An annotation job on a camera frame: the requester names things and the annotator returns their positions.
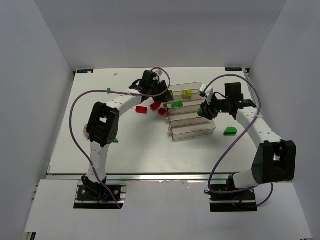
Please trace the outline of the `green eight-stud lego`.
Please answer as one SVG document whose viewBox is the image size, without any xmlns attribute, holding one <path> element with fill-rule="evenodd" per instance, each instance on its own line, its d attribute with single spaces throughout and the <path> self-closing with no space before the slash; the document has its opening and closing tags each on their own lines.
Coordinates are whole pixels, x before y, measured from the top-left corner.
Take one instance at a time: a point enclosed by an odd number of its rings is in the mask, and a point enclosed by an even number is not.
<svg viewBox="0 0 320 240">
<path fill-rule="evenodd" d="M 172 109 L 181 108 L 183 106 L 184 106 L 184 104 L 183 104 L 182 101 L 177 101 L 177 102 L 174 102 L 174 103 L 171 104 L 171 108 Z"/>
</svg>

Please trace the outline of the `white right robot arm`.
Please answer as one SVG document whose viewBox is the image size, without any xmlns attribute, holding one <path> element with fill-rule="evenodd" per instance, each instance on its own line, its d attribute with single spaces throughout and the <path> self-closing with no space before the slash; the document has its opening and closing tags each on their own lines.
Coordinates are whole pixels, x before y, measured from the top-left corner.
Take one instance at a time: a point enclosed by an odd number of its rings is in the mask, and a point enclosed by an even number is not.
<svg viewBox="0 0 320 240">
<path fill-rule="evenodd" d="M 203 84 L 199 95 L 205 100 L 200 105 L 198 116 L 213 120 L 220 113 L 228 113 L 244 128 L 222 154 L 219 162 L 245 134 L 250 136 L 257 149 L 251 168 L 230 176 L 227 182 L 231 185 L 223 191 L 224 194 L 240 193 L 259 185 L 294 179 L 297 153 L 295 143 L 282 139 L 268 126 L 260 115 L 261 105 L 244 98 L 240 82 L 225 84 L 222 99 L 216 97 L 210 84 Z"/>
</svg>

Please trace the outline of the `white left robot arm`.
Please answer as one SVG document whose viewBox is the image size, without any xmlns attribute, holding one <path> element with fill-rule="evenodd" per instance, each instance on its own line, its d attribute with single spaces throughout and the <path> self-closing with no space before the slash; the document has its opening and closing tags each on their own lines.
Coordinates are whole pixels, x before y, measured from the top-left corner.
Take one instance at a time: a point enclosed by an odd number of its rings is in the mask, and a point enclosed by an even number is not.
<svg viewBox="0 0 320 240">
<path fill-rule="evenodd" d="M 116 99 L 94 104 L 86 128 L 90 141 L 90 166 L 81 179 L 94 193 L 105 190 L 107 155 L 118 134 L 120 117 L 148 98 L 160 104 L 174 99 L 166 81 L 160 80 L 159 74 L 152 70 L 145 70 L 142 78 L 134 81 L 128 90 Z"/>
</svg>

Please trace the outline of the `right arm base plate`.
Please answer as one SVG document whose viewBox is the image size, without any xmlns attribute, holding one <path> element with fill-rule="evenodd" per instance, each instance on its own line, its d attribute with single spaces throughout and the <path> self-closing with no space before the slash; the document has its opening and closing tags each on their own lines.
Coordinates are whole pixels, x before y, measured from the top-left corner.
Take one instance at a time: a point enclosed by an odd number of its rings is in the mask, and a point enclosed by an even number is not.
<svg viewBox="0 0 320 240">
<path fill-rule="evenodd" d="M 253 190 L 234 194 L 215 194 L 204 189 L 209 195 L 209 206 L 212 213 L 257 212 L 256 195 Z"/>
</svg>

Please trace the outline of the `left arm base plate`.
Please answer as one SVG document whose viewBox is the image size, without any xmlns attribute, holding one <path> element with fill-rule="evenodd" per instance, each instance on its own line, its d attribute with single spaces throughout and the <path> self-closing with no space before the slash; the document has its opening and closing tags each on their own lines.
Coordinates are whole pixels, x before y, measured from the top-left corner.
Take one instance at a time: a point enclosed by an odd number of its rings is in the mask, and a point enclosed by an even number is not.
<svg viewBox="0 0 320 240">
<path fill-rule="evenodd" d="M 79 183 L 76 189 L 73 208 L 82 210 L 120 210 L 126 199 L 127 186 L 121 184 L 108 184 L 114 198 L 109 191 L 103 189 L 102 194 L 96 195 L 83 183 Z"/>
</svg>

